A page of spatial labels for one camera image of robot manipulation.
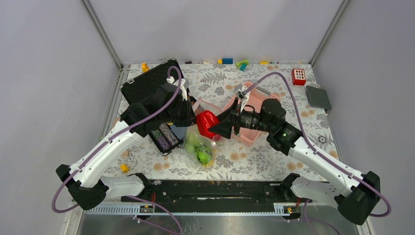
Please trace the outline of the red toy pepper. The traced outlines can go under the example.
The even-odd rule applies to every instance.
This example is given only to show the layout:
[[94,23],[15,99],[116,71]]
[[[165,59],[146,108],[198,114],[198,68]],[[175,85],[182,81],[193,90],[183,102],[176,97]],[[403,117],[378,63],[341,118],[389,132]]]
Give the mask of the red toy pepper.
[[196,116],[196,123],[199,133],[210,140],[219,141],[221,136],[215,134],[209,129],[219,123],[219,119],[210,110],[204,110]]

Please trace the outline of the clear zip top bag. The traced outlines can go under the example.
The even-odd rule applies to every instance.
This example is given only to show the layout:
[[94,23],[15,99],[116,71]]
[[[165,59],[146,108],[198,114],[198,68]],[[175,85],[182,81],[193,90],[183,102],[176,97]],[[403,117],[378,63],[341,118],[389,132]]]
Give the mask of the clear zip top bag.
[[[222,110],[217,107],[214,104],[208,103],[206,101],[204,101],[203,99],[198,99],[193,105],[192,105],[192,109],[194,111],[194,113],[196,115],[198,115],[200,112],[204,111],[204,110],[210,110],[211,112],[213,112],[216,116],[219,115]],[[201,164],[197,159],[196,156],[191,156],[188,153],[188,156],[193,159],[196,163],[199,163],[202,167],[212,167],[212,165],[214,164],[215,158],[216,158],[216,148],[220,145],[220,143],[222,142],[222,137],[219,141],[213,141],[210,140],[206,137],[203,137],[199,131],[198,131],[198,127],[197,124],[188,127],[187,131],[186,131],[186,135],[184,138],[185,140],[189,140],[192,141],[194,143],[199,143],[199,147],[208,147],[211,148],[213,150],[213,160],[209,163],[209,164]]]

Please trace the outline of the green striped toy watermelon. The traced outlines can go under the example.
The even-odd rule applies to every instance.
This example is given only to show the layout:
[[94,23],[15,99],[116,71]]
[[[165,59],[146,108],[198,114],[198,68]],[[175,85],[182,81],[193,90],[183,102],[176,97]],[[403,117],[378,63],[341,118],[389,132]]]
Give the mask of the green striped toy watermelon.
[[213,150],[202,146],[195,150],[195,156],[201,164],[207,165],[213,160]]

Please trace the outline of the green bumpy toy fruit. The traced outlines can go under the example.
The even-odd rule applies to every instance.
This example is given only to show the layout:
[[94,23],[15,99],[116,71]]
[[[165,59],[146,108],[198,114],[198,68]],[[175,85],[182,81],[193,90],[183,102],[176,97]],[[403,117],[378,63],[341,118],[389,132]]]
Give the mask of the green bumpy toy fruit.
[[191,156],[196,156],[196,148],[199,146],[199,143],[194,143],[192,141],[189,140],[185,140],[184,141],[184,149],[186,151],[186,153],[188,153]]

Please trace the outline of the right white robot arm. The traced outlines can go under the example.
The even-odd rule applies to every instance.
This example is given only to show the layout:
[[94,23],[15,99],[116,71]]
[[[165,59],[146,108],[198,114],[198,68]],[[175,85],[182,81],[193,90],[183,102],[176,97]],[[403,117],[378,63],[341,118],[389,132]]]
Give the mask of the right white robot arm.
[[380,177],[372,171],[355,170],[325,153],[288,123],[285,115],[276,99],[264,100],[258,113],[242,110],[235,101],[209,131],[227,139],[241,128],[267,132],[267,142],[274,150],[306,164],[327,180],[323,183],[291,173],[281,183],[280,194],[285,201],[318,201],[336,208],[348,221],[363,225],[380,201]]

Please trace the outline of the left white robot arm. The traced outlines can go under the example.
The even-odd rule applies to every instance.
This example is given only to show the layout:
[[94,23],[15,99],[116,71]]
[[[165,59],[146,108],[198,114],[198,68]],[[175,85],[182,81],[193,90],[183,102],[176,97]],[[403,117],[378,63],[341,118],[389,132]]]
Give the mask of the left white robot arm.
[[104,176],[106,170],[131,146],[141,142],[152,131],[169,122],[179,127],[195,124],[195,114],[188,82],[164,83],[152,88],[125,84],[121,92],[128,107],[114,127],[87,155],[72,165],[62,164],[56,174],[62,181],[52,199],[52,209],[63,188],[84,210],[90,210],[103,200],[121,196],[135,196],[140,201],[151,197],[152,189],[139,177]]

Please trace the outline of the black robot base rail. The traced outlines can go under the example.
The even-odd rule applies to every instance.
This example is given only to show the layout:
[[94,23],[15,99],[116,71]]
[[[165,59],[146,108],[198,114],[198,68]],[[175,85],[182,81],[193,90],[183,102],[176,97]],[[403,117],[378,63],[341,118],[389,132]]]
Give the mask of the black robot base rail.
[[144,180],[138,198],[172,213],[279,213],[306,201],[281,181]]

